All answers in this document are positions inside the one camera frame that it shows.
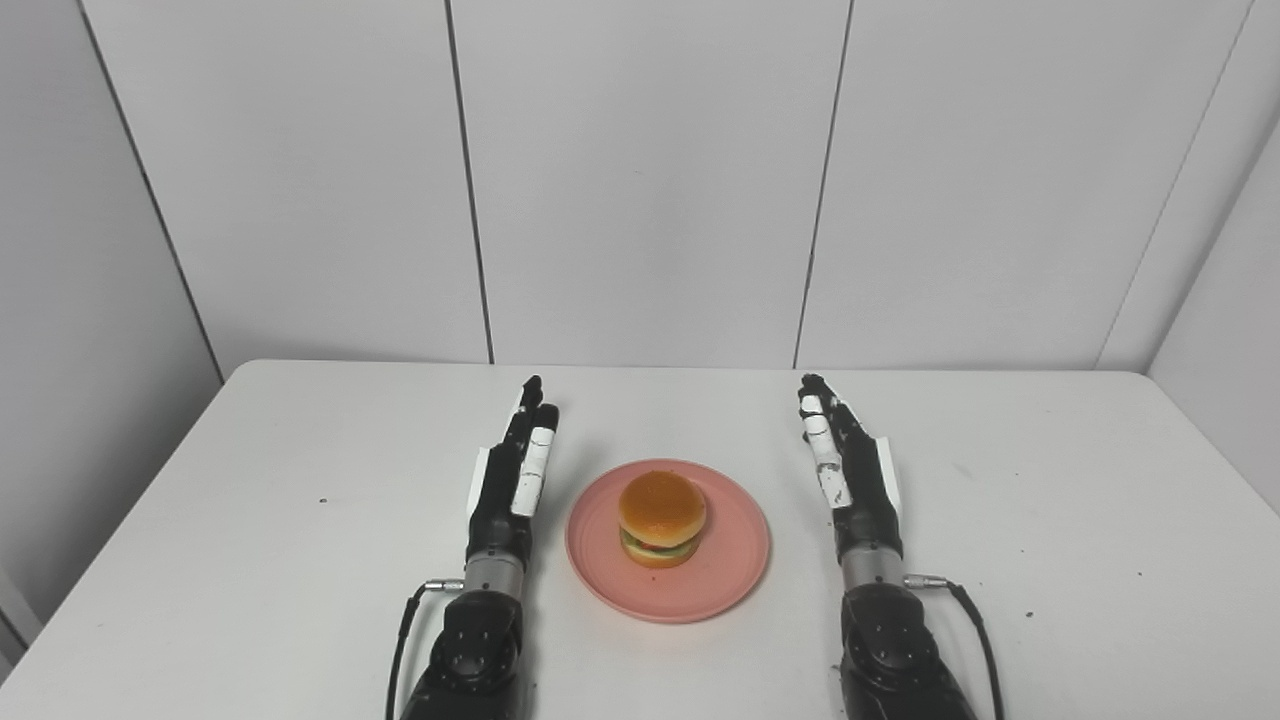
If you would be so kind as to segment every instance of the plate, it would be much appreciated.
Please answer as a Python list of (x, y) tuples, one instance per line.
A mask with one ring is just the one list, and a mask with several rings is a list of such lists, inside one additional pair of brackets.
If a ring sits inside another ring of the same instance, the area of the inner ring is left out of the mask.
[[(682, 565), (650, 569), (622, 551), (618, 497), (653, 470), (689, 478), (707, 500), (698, 551)], [(652, 623), (695, 623), (746, 597), (769, 560), (769, 528), (755, 500), (727, 477), (684, 460), (640, 460), (595, 479), (570, 512), (564, 532), (570, 564), (607, 605)]]

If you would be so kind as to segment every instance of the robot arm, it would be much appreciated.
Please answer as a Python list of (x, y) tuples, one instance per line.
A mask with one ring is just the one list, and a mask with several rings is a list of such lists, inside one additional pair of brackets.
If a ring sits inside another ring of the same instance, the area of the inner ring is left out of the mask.
[(531, 520), (559, 421), (556, 406), (541, 398), (541, 379), (534, 375), (503, 441), (481, 455), (484, 480), (468, 521), (462, 594), (444, 610), (444, 628), (404, 707), (404, 720), (525, 715), (521, 591), (532, 551)]
[(840, 666), (851, 720), (974, 720), (938, 657), (924, 607), (906, 588), (897, 510), (886, 483), (888, 446), (877, 442), (819, 375), (805, 375), (800, 416), (831, 506), (845, 580)]

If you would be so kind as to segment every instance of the cable connector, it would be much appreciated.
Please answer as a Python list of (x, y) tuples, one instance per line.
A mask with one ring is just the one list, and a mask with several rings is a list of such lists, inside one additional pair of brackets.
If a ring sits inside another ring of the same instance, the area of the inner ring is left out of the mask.
[(919, 573), (908, 573), (902, 578), (902, 584), (913, 591), (946, 588), (951, 585), (951, 580), (943, 578), (942, 575), (922, 575)]
[(462, 580), (457, 578), (435, 579), (422, 583), (426, 592), (462, 592)]

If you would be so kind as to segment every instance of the table surface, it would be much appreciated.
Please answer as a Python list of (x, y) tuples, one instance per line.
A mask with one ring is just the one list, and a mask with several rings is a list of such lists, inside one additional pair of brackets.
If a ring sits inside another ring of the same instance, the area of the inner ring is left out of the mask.
[[(842, 717), (828, 514), (799, 373), (256, 361), (215, 398), (27, 657), (0, 717), (380, 717), (404, 597), (461, 573), (475, 451), (536, 370), (561, 432), (526, 589), (532, 717)], [(1125, 373), (832, 372), (892, 438), (911, 571), (983, 610), (1010, 717), (1274, 717), (1280, 519)], [(724, 615), (607, 607), (564, 553), (573, 498), (643, 457), (746, 488), (773, 550)], [(424, 605), (406, 684), (444, 597)], [(980, 717), (977, 638), (928, 621)]]

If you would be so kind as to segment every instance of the toy hamburger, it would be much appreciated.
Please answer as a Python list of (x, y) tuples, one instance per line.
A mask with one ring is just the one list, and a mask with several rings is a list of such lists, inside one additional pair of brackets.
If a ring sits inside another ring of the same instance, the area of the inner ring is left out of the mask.
[(622, 550), (645, 568), (675, 568), (692, 557), (705, 524), (703, 493), (676, 473), (645, 473), (618, 498)]

